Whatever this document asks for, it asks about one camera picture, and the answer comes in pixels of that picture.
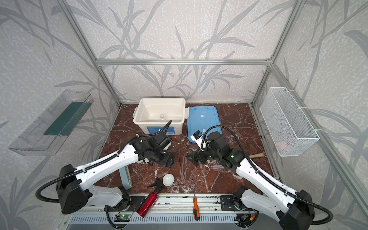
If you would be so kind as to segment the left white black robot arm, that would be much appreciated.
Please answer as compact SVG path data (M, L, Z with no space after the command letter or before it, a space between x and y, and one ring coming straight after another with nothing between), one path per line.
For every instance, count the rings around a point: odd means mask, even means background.
M110 206L123 209L129 196L124 188L96 186L95 183L128 165L146 162L170 168L174 156L169 153L172 138L164 131L135 136L121 149L92 163L64 166L59 177L37 189L37 199L59 203L63 214L72 214L85 206Z

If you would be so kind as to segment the clear test tube rack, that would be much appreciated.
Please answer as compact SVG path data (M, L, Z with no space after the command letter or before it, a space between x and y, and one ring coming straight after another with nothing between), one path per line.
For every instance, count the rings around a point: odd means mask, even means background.
M213 165L212 167L213 170L222 170L222 169L225 169L224 166L218 164L218 165Z

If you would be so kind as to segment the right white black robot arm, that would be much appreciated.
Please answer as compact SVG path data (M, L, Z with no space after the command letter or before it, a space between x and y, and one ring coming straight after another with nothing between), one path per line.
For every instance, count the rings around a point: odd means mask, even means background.
M219 132L205 136L200 131L190 136L198 145L187 155L195 166L216 160L251 182L262 194L249 188L239 189L233 196L238 209L254 209L276 220L284 230L307 230L311 225L323 225L333 220L333 213L315 203L305 190L296 191L281 183L257 166L243 147L231 148Z

